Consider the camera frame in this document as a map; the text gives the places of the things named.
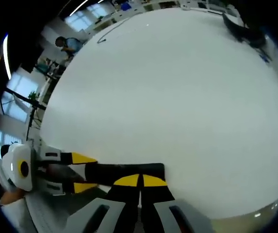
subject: black circle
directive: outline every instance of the black circle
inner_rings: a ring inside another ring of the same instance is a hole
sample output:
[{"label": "black circle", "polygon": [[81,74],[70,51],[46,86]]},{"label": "black circle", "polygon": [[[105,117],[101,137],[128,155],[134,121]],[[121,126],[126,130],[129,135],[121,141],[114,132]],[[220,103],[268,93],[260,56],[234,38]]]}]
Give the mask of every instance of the black circle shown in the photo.
[{"label": "black circle", "polygon": [[27,177],[29,174],[29,166],[27,162],[23,161],[20,165],[20,171],[23,177]]}]

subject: wall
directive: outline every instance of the wall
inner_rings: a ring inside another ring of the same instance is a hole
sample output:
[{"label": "wall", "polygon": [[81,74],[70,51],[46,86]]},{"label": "wall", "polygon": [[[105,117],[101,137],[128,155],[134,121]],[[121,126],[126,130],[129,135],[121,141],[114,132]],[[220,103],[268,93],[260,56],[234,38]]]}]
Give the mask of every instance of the wall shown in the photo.
[{"label": "wall", "polygon": [[11,136],[24,140],[27,125],[26,123],[11,118],[10,116],[0,115],[0,130]]},{"label": "wall", "polygon": [[44,49],[44,51],[41,54],[41,57],[47,57],[58,63],[60,63],[63,59],[67,57],[66,52],[62,52],[60,48],[55,46],[55,38],[53,43],[49,42],[46,38],[40,39],[39,43]]},{"label": "wall", "polygon": [[48,41],[52,45],[55,44],[56,38],[60,36],[56,31],[54,31],[49,26],[44,27],[44,29],[41,32],[41,35],[45,38],[46,41]]},{"label": "wall", "polygon": [[46,82],[45,76],[41,74],[40,72],[36,71],[36,69],[33,69],[31,73],[25,71],[23,68],[19,67],[16,71],[17,74],[20,74],[24,77],[28,77],[32,81],[38,84],[38,89],[40,89]]},{"label": "wall", "polygon": [[115,8],[113,7],[112,4],[110,4],[109,2],[101,2],[99,3],[108,14],[114,13],[115,12]]},{"label": "wall", "polygon": [[73,30],[70,26],[68,26],[64,21],[62,21],[59,17],[55,18],[51,22],[47,24],[48,27],[53,29],[58,35],[64,37],[75,37],[79,38],[80,33]]}]

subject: ceiling light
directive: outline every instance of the ceiling light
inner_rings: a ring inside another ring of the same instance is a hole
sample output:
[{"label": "ceiling light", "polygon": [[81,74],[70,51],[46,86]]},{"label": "ceiling light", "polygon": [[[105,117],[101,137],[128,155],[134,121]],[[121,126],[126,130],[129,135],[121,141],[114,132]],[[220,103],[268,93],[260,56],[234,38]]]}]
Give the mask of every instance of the ceiling light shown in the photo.
[{"label": "ceiling light", "polygon": [[12,78],[11,71],[9,69],[9,63],[8,63],[8,56],[7,56],[7,39],[8,35],[6,35],[4,41],[3,41],[3,56],[4,56],[4,62],[5,62],[5,68],[6,68],[6,73],[8,76],[8,79],[10,80]]},{"label": "ceiling light", "polygon": [[76,9],[70,14],[72,16],[81,6],[83,6],[88,0],[83,1]]}]

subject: person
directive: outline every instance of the person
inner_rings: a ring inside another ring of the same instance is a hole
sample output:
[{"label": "person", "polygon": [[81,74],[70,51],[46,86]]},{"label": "person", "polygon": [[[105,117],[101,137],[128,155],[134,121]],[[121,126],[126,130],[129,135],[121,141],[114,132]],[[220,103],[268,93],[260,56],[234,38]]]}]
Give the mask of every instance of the person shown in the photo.
[{"label": "person", "polygon": [[61,51],[65,51],[69,58],[73,57],[82,48],[83,43],[76,38],[64,38],[59,36],[55,41],[56,46],[62,47]]},{"label": "person", "polygon": [[0,199],[1,205],[8,205],[15,201],[24,198],[26,191],[22,190],[21,188],[17,188],[15,191],[5,191],[3,196]]}]

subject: potted plant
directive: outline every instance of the potted plant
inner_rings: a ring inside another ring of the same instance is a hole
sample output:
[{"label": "potted plant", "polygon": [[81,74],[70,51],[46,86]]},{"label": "potted plant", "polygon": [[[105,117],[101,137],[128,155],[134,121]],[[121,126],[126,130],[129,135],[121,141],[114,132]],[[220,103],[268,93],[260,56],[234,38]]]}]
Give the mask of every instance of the potted plant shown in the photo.
[{"label": "potted plant", "polygon": [[33,100],[33,101],[37,101],[37,99],[39,98],[40,94],[36,93],[35,91],[30,92],[30,94],[28,95],[28,99]]},{"label": "potted plant", "polygon": [[102,19],[103,19],[103,16],[100,16],[100,17],[97,19],[97,21],[95,22],[95,24],[100,23]]}]

